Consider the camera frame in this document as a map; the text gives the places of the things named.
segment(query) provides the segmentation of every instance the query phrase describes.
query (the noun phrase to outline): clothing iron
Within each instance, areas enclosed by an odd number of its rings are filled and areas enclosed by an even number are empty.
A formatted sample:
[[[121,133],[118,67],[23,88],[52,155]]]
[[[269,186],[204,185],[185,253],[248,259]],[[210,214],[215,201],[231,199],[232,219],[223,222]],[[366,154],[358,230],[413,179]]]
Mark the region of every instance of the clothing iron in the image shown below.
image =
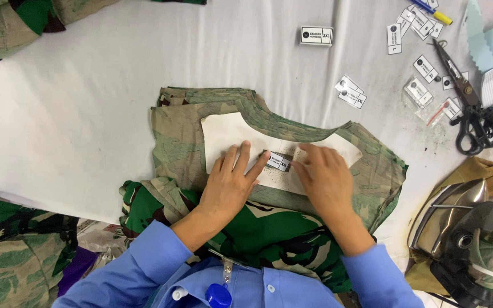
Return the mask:
[[[433,260],[431,273],[458,307],[493,308],[493,272],[473,262],[479,240],[493,247],[493,198],[484,179],[447,186],[431,198],[415,219],[408,245]]]

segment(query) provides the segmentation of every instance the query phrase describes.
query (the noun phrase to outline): blue pen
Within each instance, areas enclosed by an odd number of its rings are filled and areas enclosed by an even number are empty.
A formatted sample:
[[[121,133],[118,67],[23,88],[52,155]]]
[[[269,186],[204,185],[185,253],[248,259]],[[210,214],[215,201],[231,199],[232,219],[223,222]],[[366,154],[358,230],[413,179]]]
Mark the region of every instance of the blue pen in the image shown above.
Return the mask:
[[[414,2],[414,4],[422,7],[426,11],[430,12],[431,14],[433,14],[433,16],[436,19],[442,21],[443,23],[445,23],[447,25],[452,24],[452,20],[450,18],[448,18],[446,15],[444,15],[440,11],[437,11],[437,10],[433,9],[432,7],[429,6],[429,4],[427,4],[427,3],[425,3],[425,2],[423,2],[421,0],[410,0],[410,1]]]

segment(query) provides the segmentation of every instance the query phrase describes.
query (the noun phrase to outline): plastic bag of labels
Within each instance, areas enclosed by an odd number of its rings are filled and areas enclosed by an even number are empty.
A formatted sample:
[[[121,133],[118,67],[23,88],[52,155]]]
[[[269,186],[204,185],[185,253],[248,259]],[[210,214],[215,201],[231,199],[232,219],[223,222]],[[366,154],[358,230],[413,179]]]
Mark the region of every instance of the plastic bag of labels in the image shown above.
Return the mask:
[[[403,87],[401,99],[428,127],[435,126],[444,115],[445,105],[434,102],[433,93],[417,77],[412,77]]]

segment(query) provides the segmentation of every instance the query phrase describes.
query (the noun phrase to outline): blue shirt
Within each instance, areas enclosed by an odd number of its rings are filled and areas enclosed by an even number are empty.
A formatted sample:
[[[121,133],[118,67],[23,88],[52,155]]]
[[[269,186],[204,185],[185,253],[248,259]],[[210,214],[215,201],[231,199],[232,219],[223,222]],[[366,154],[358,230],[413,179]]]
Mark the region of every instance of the blue shirt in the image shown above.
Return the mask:
[[[122,256],[77,282],[53,308],[144,307],[148,300],[154,308],[206,307],[205,292],[223,283],[223,266],[209,258],[189,267],[191,255],[170,228],[154,221]],[[384,245],[342,261],[364,308],[423,308]],[[280,269],[235,265],[228,285],[231,307],[342,307],[319,280]],[[176,301],[178,287],[188,295]]]

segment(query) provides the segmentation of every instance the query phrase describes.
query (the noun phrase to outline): scissors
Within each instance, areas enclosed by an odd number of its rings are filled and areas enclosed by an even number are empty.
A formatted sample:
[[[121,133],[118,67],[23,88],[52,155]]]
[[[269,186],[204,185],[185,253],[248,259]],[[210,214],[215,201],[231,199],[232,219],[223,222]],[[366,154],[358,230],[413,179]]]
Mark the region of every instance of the scissors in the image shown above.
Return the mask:
[[[463,104],[463,115],[452,120],[450,124],[460,125],[460,133],[456,138],[456,148],[467,156],[475,156],[484,149],[493,147],[493,106],[483,108],[480,97],[475,93],[469,80],[465,79],[444,48],[433,39],[437,53],[452,80],[456,84],[456,92]],[[469,149],[463,146],[470,143]]]

